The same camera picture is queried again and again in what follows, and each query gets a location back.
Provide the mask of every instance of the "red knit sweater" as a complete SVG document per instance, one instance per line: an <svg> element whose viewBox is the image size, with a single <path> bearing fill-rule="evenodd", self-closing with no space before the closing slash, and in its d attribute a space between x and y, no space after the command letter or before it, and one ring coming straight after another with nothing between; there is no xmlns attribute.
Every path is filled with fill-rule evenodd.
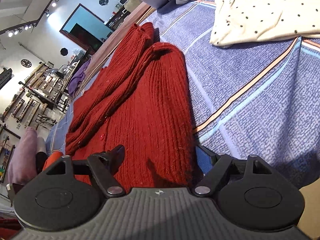
<svg viewBox="0 0 320 240"><path fill-rule="evenodd" d="M184 56L172 44L153 43L153 35L151 23L130 28L74 102L66 136L73 160L124 145L115 178L126 190L185 186L195 163Z"/></svg>

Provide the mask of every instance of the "logo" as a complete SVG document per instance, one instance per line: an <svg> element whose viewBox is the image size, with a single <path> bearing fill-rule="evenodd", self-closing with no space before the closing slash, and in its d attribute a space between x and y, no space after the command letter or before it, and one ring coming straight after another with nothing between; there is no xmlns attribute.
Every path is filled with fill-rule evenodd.
<svg viewBox="0 0 320 240"><path fill-rule="evenodd" d="M158 189L155 193L160 196L160 195L162 195L164 192L163 192L162 190Z"/></svg>

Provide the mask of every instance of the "mirror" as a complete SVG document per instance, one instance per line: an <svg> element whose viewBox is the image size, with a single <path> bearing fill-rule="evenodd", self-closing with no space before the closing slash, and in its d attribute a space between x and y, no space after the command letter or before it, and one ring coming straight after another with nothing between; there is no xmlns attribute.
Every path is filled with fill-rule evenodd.
<svg viewBox="0 0 320 240"><path fill-rule="evenodd" d="M91 47L96 52L113 31L104 25L102 19L79 4L60 32L83 49Z"/></svg>

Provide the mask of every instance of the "blue striped blanket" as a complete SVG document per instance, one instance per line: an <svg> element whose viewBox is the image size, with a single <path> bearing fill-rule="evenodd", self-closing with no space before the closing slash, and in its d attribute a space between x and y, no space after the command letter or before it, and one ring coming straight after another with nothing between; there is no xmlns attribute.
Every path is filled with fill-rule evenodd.
<svg viewBox="0 0 320 240"><path fill-rule="evenodd" d="M297 187L313 182L320 174L320 40L217 48L209 44L214 13L214 0L171 1L145 20L185 55L198 143L240 159L257 154ZM71 104L47 138L48 153L64 152L72 116Z"/></svg>

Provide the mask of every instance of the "pink cloth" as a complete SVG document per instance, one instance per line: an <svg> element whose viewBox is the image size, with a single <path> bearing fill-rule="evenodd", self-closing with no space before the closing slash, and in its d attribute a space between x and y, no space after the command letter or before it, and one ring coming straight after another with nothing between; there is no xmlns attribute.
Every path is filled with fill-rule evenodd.
<svg viewBox="0 0 320 240"><path fill-rule="evenodd" d="M9 163L9 183L25 185L37 176L36 151L37 132L34 128L27 127Z"/></svg>

